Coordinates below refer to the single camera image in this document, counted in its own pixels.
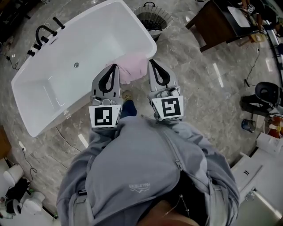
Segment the bathtub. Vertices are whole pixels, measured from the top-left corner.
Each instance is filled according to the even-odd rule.
[[[156,44],[121,0],[108,0],[79,14],[50,35],[12,80],[19,113],[32,137],[69,118],[90,100],[93,79],[114,59]]]

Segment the tile floor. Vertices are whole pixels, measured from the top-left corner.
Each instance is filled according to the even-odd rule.
[[[54,26],[53,16],[65,23],[100,2],[101,0],[53,0],[47,5],[37,6],[30,13],[31,19],[25,20],[16,32],[14,43],[7,54],[15,54],[12,61],[19,61],[19,66],[22,65],[27,58],[26,52],[35,41],[35,30],[39,25],[50,23]],[[131,9],[135,9],[146,1],[125,2]],[[239,101],[242,95],[252,94],[254,90],[253,87],[244,86],[243,79],[255,63],[258,48],[260,55],[250,75],[250,83],[271,81],[279,84],[279,74],[269,43],[266,41],[260,45],[246,44],[239,47],[236,42],[232,42],[201,53],[199,43],[192,33],[194,28],[187,30],[185,24],[198,13],[203,4],[195,0],[154,2],[174,17],[174,24],[157,42],[154,58],[167,64],[177,75],[184,95],[184,120],[204,133],[229,163],[235,160],[240,151],[250,153],[259,131],[251,134],[241,129],[241,121],[250,118],[250,114],[241,111]],[[30,166],[24,160],[18,145],[22,141],[28,150],[28,161],[38,170],[32,186],[43,192],[46,196],[45,207],[55,212],[62,177],[72,159],[84,149],[78,135],[81,134],[88,140],[88,106],[81,108],[57,128],[32,138],[25,129],[13,97],[11,80],[15,74],[10,63],[4,57],[0,58],[0,124],[4,126],[12,144],[9,157],[18,162],[30,178]],[[139,114],[152,116],[153,110],[146,97],[149,92],[146,77],[130,85],[122,85],[122,89],[133,91]]]

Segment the toilet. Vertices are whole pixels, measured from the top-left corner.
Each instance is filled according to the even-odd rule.
[[[42,210],[42,202],[44,199],[45,196],[42,193],[34,192],[31,197],[24,201],[23,206],[30,214],[36,214]]]
[[[3,173],[3,177],[11,187],[14,187],[22,176],[23,169],[20,165],[14,165]]]

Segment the printed logo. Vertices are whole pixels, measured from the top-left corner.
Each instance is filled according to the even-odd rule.
[[[138,193],[145,192],[150,189],[150,183],[129,185],[130,190]]]
[[[112,125],[112,108],[94,108],[94,125]]]
[[[181,114],[178,98],[162,99],[161,102],[164,117]]]

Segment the bathtub faucet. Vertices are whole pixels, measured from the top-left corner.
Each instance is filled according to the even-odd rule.
[[[36,38],[36,41],[38,43],[39,46],[42,46],[42,43],[39,39],[39,30],[43,28],[47,31],[49,31],[53,36],[56,36],[57,35],[57,32],[56,31],[53,31],[51,30],[50,28],[46,27],[45,25],[40,25],[37,29],[36,29],[36,32],[35,32],[35,38]]]

